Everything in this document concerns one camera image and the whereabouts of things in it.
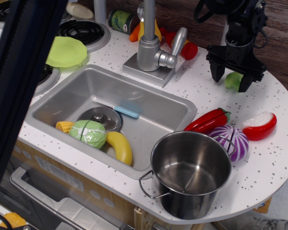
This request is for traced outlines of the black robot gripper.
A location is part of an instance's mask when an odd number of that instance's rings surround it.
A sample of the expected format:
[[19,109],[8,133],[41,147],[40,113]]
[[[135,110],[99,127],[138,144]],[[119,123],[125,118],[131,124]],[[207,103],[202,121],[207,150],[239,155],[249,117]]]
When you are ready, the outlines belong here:
[[226,15],[229,24],[226,45],[207,47],[212,78],[219,82],[225,69],[231,69],[243,75],[238,92],[246,92],[252,82],[262,80],[266,71],[253,53],[255,48],[264,47],[257,46],[255,41],[259,33],[266,37],[266,1],[207,0],[205,4],[211,13]]

